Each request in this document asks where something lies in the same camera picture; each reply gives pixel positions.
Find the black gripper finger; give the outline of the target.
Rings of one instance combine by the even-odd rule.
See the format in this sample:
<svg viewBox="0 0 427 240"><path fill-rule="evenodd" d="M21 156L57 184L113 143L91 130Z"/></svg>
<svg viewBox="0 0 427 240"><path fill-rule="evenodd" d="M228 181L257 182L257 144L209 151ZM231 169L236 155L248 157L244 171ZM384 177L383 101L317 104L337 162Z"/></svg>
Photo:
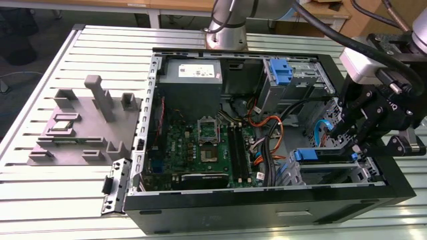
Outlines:
<svg viewBox="0 0 427 240"><path fill-rule="evenodd" d="M343 95L339 97L337 105L341 107L340 121L335 125L331 136L344 134L356 124L363 116L361 107L372 100L373 86L361 84L347 84L343 87Z"/></svg>
<svg viewBox="0 0 427 240"><path fill-rule="evenodd" d="M375 130L373 121L368 120L368 108L361 110L364 122L357 128L352 141L352 150L367 157L423 156L427 147L415 134L414 128L406 130Z"/></svg>

